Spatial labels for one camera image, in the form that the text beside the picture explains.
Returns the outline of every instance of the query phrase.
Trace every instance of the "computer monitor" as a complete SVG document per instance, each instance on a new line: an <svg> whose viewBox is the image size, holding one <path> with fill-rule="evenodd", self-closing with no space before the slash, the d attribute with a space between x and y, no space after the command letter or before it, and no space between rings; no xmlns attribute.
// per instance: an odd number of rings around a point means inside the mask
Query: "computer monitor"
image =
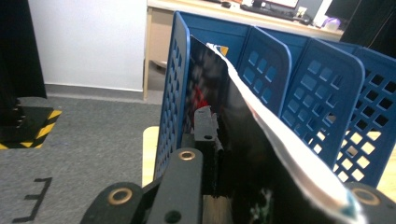
<svg viewBox="0 0 396 224"><path fill-rule="evenodd" d="M264 3L275 4L282 7L296 8L299 0L264 0Z"/></svg>

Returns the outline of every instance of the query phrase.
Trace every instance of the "black metal bracket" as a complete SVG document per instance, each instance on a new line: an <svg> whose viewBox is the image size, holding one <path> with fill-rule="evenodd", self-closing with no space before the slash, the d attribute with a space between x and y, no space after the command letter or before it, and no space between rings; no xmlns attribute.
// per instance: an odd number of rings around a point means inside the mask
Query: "black metal bracket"
<svg viewBox="0 0 396 224"><path fill-rule="evenodd" d="M107 187L80 223L201 223L203 160L194 148L175 151L162 178L142 189L126 182Z"/></svg>

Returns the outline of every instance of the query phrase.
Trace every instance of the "gray carpet floor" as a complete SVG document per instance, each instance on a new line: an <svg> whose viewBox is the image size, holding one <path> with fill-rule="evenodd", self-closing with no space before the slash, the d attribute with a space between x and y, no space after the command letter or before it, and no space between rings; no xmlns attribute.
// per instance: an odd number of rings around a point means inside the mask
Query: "gray carpet floor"
<svg viewBox="0 0 396 224"><path fill-rule="evenodd" d="M23 105L62 110L40 149L0 150L0 224L29 217L43 182L52 182L33 221L79 223L99 192L116 182L141 185L143 131L158 126L160 105L28 98Z"/></svg>

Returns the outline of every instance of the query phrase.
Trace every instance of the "bolt hole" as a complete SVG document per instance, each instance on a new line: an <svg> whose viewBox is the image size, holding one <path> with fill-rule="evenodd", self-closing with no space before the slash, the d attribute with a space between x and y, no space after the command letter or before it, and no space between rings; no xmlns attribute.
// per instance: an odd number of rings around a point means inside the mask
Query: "bolt hole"
<svg viewBox="0 0 396 224"><path fill-rule="evenodd" d="M113 198L116 201L122 200L127 196L127 192L125 191L119 191L117 193L114 194Z"/></svg>
<svg viewBox="0 0 396 224"><path fill-rule="evenodd" d="M181 214L178 211L170 211L165 215L166 223L178 223L181 220Z"/></svg>
<svg viewBox="0 0 396 224"><path fill-rule="evenodd" d="M190 152L186 152L186 153L181 154L181 157L184 158L184 159L188 159L191 156L192 156L192 154Z"/></svg>

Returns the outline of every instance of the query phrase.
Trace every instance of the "white wall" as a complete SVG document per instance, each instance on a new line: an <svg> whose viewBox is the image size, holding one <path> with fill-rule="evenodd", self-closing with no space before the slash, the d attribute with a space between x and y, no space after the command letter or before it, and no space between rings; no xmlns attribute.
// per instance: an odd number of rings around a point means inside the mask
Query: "white wall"
<svg viewBox="0 0 396 224"><path fill-rule="evenodd" d="M146 0L29 0L46 84L142 91Z"/></svg>

